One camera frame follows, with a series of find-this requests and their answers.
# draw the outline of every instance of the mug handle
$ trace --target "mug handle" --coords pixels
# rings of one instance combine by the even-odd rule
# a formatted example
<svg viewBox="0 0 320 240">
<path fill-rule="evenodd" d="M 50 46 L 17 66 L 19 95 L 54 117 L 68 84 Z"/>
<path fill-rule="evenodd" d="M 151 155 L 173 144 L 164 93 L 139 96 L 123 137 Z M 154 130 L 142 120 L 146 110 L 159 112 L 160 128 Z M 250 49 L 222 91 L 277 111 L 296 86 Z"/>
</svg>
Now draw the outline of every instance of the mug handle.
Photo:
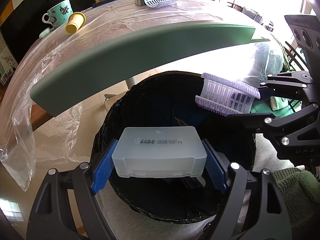
<svg viewBox="0 0 320 240">
<path fill-rule="evenodd" d="M 44 17 L 45 17 L 46 15 L 47 15 L 48 18 L 49 18 L 48 21 L 45 21 L 45 20 L 44 20 Z M 49 17 L 49 15 L 48 15 L 47 13 L 45 13 L 45 14 L 42 16 L 42 21 L 43 21 L 44 23 L 50 23 L 50 24 L 52 25 L 52 22 L 50 22 L 50 17 Z"/>
</svg>

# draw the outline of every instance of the metal bolt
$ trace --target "metal bolt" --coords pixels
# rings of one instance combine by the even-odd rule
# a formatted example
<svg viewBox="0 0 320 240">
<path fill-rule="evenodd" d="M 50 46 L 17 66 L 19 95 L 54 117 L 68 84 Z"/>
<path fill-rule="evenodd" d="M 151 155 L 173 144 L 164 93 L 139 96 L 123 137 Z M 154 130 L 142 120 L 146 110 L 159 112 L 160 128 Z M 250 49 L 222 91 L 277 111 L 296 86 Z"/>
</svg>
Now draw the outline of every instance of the metal bolt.
<svg viewBox="0 0 320 240">
<path fill-rule="evenodd" d="M 89 163 L 81 163 L 80 164 L 80 169 L 82 169 L 82 170 L 85 170 L 88 167 L 89 167 Z"/>
<path fill-rule="evenodd" d="M 49 171 L 48 171 L 48 174 L 49 175 L 53 175 L 53 174 L 55 174 L 56 173 L 56 169 L 54 169 L 54 168 L 52 168 L 52 169 L 50 169 Z"/>
<path fill-rule="evenodd" d="M 268 169 L 263 169 L 262 172 L 266 175 L 269 175 L 270 174 L 270 171 Z"/>
<path fill-rule="evenodd" d="M 202 231 L 207 230 L 207 229 L 209 228 L 209 226 L 211 225 L 211 222 L 212 222 L 212 221 L 206 223 L 206 225 L 204 226 L 204 228 L 202 229 Z"/>
<path fill-rule="evenodd" d="M 309 74 L 301 74 L 301 77 L 304 79 L 311 79 L 311 76 Z"/>
<path fill-rule="evenodd" d="M 265 123 L 271 123 L 272 122 L 272 119 L 270 117 L 267 117 L 266 119 L 264 119 L 264 122 Z"/>
<path fill-rule="evenodd" d="M 281 143 L 283 145 L 288 145 L 290 143 L 290 140 L 288 137 L 283 137 L 282 140 L 281 140 Z"/>
<path fill-rule="evenodd" d="M 233 168 L 234 170 L 237 170 L 240 168 L 238 163 L 230 163 L 231 168 Z"/>
</svg>

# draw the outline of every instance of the yellow plastic cup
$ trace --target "yellow plastic cup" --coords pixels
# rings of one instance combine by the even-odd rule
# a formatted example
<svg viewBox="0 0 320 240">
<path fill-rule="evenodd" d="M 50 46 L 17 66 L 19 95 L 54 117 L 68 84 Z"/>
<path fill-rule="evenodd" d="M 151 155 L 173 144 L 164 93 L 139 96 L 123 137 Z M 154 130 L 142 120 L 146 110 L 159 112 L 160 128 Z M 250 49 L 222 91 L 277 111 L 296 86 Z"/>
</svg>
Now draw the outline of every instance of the yellow plastic cup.
<svg viewBox="0 0 320 240">
<path fill-rule="evenodd" d="M 66 25 L 66 33 L 70 35 L 76 33 L 84 23 L 85 15 L 82 12 L 71 14 Z"/>
</svg>

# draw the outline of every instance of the frosted plastic box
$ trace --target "frosted plastic box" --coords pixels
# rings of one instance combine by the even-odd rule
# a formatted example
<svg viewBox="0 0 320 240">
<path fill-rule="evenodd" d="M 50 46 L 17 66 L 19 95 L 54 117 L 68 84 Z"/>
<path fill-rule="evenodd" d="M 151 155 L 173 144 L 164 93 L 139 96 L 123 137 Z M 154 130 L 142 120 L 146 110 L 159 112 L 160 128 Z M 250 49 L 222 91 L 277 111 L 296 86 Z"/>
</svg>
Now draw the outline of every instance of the frosted plastic box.
<svg viewBox="0 0 320 240">
<path fill-rule="evenodd" d="M 201 176 L 207 153 L 193 126 L 127 127 L 112 154 L 120 177 Z"/>
</svg>

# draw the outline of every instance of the teal mug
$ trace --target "teal mug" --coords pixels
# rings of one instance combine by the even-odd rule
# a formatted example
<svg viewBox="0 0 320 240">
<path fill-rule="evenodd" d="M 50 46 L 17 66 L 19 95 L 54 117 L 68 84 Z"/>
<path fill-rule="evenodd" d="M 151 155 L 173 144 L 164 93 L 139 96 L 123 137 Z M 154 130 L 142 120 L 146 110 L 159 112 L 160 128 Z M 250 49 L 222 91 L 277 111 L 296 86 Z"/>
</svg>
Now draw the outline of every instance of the teal mug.
<svg viewBox="0 0 320 240">
<path fill-rule="evenodd" d="M 53 6 L 47 13 L 42 16 L 42 21 L 44 23 L 51 24 L 55 29 L 60 25 L 68 22 L 69 16 L 73 13 L 70 1 L 64 0 L 61 3 L 58 3 L 56 6 Z"/>
</svg>

